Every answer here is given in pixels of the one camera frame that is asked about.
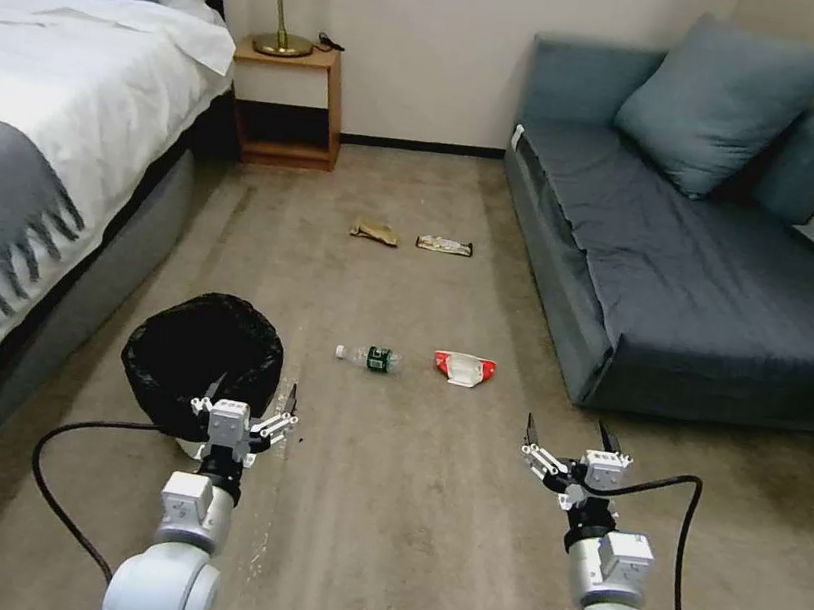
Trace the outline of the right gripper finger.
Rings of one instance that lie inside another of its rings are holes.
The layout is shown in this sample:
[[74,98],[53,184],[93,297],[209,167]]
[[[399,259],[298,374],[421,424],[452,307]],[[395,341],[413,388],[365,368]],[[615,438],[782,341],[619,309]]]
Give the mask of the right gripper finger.
[[613,434],[603,420],[598,422],[601,450],[615,456],[624,466],[632,464],[633,459],[623,450],[617,435]]
[[530,471],[545,487],[566,489],[569,466],[539,444],[533,413],[527,418],[521,454]]

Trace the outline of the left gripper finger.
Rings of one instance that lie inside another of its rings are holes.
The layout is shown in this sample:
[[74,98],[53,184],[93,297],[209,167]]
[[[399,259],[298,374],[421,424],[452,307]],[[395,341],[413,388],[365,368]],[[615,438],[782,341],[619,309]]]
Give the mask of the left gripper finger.
[[281,442],[291,433],[299,418],[297,415],[297,383],[286,394],[285,401],[277,412],[260,421],[251,423],[249,442],[251,446],[270,448]]
[[200,417],[202,414],[208,414],[213,410],[214,403],[218,400],[219,391],[222,389],[227,375],[226,372],[221,374],[219,378],[209,384],[203,396],[193,398],[190,401],[191,410],[195,416]]

